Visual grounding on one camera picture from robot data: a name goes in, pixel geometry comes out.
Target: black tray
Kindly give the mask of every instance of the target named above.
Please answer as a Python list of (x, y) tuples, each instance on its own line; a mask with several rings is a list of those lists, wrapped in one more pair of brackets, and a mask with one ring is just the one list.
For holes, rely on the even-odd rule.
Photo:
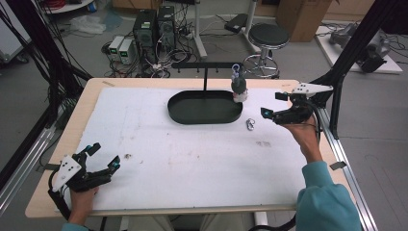
[(227, 90), (184, 90), (168, 100), (167, 108), (181, 124), (230, 123), (241, 116), (242, 103)]

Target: small object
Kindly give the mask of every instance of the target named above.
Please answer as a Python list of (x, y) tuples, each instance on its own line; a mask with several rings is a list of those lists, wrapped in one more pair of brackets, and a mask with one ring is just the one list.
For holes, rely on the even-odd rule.
[(252, 118), (249, 118), (246, 120), (246, 127), (248, 128), (249, 131), (253, 131), (254, 130), (254, 124), (255, 124), (255, 120), (253, 120)]
[(248, 97), (248, 90), (246, 88), (246, 81), (240, 72), (240, 66), (238, 64), (232, 66), (231, 80), (234, 102), (238, 103), (245, 101)]

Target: electronic equipment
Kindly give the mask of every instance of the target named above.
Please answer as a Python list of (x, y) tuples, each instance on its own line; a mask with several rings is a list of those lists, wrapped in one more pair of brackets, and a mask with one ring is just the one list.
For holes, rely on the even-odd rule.
[(123, 40), (122, 45), (119, 48), (119, 56), (123, 64), (132, 64), (135, 60), (136, 48), (133, 45), (133, 40), (131, 38)]
[(174, 50), (176, 48), (174, 7), (161, 6), (159, 8), (157, 21), (159, 24), (162, 49), (166, 51)]
[(120, 45), (122, 44), (125, 37), (116, 36), (111, 45), (109, 45), (109, 53), (111, 54), (111, 60), (120, 62), (120, 55), (118, 53)]
[(133, 34), (138, 45), (140, 62), (142, 64), (156, 64), (156, 45), (159, 31), (157, 28), (157, 15), (155, 10), (140, 10), (133, 26)]
[(233, 19), (225, 23), (224, 29), (234, 33), (239, 33), (241, 28), (245, 26), (247, 18), (248, 15), (246, 13), (240, 13)]
[(133, 26), (133, 33), (140, 46), (155, 46), (158, 40), (156, 11), (140, 10)]

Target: metal stool legs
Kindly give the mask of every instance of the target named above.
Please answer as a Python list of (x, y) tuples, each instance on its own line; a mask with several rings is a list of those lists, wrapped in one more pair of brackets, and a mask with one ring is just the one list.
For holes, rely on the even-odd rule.
[(276, 61), (268, 54), (269, 49), (262, 48), (260, 55), (251, 55), (243, 61), (245, 70), (260, 78), (279, 78)]

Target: computer tower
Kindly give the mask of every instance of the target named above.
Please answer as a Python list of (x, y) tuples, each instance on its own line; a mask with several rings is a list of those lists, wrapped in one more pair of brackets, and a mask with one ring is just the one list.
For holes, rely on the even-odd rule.
[(133, 26), (136, 42), (140, 46), (153, 47), (158, 41), (157, 15), (155, 10), (140, 10)]
[(156, 64), (158, 55), (156, 49), (159, 39), (157, 28), (157, 12), (155, 10), (140, 10), (133, 26), (133, 34), (140, 54), (141, 64)]
[(176, 48), (174, 7), (161, 6), (159, 8), (157, 21), (159, 24), (159, 36), (162, 41), (162, 49), (166, 51), (174, 50)]

